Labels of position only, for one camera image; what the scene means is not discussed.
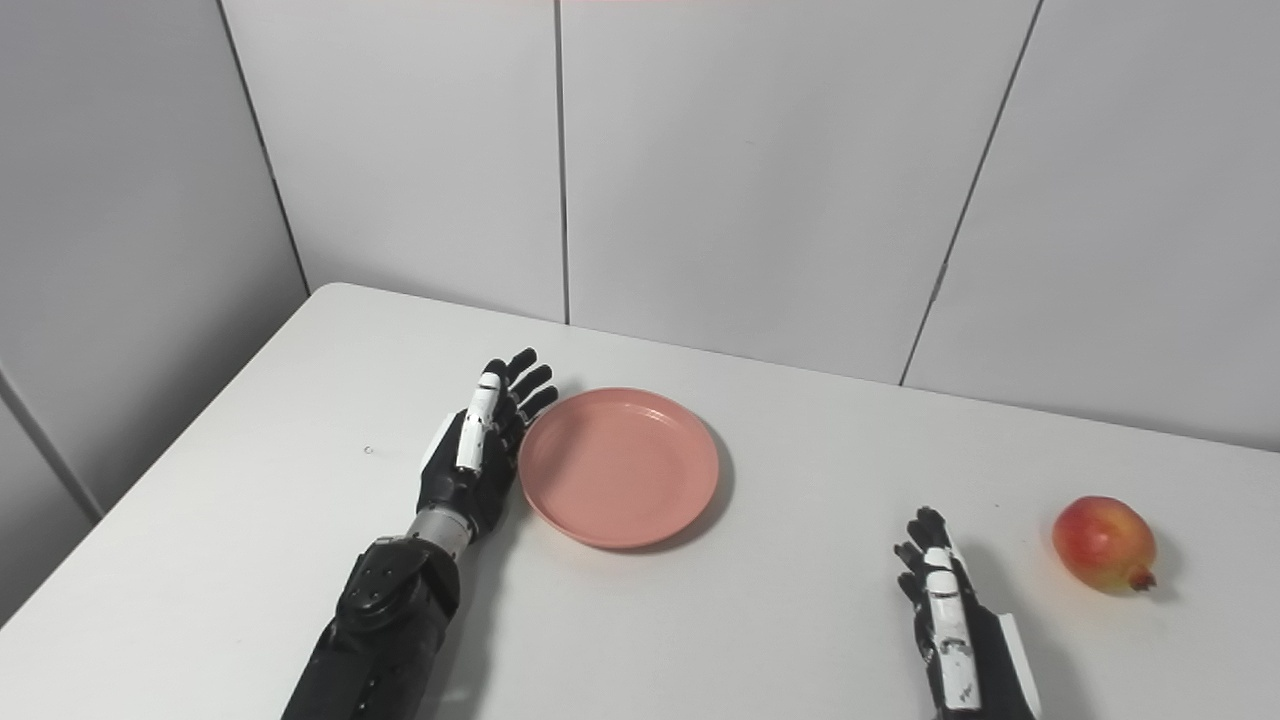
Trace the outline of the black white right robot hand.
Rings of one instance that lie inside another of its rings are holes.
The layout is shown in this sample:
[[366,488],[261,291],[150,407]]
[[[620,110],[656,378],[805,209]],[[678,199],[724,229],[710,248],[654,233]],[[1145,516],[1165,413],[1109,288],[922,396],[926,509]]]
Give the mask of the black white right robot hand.
[[977,597],[945,518],[923,506],[893,547],[899,587],[913,610],[936,719],[1038,719],[1042,715],[1016,619]]

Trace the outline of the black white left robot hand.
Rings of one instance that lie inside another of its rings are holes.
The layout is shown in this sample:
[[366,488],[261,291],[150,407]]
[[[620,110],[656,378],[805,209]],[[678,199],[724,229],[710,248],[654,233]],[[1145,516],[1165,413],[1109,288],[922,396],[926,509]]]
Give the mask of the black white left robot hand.
[[497,527],[524,438],[559,397],[552,377],[534,348],[486,364],[468,405],[448,416],[433,437],[410,537],[458,557]]

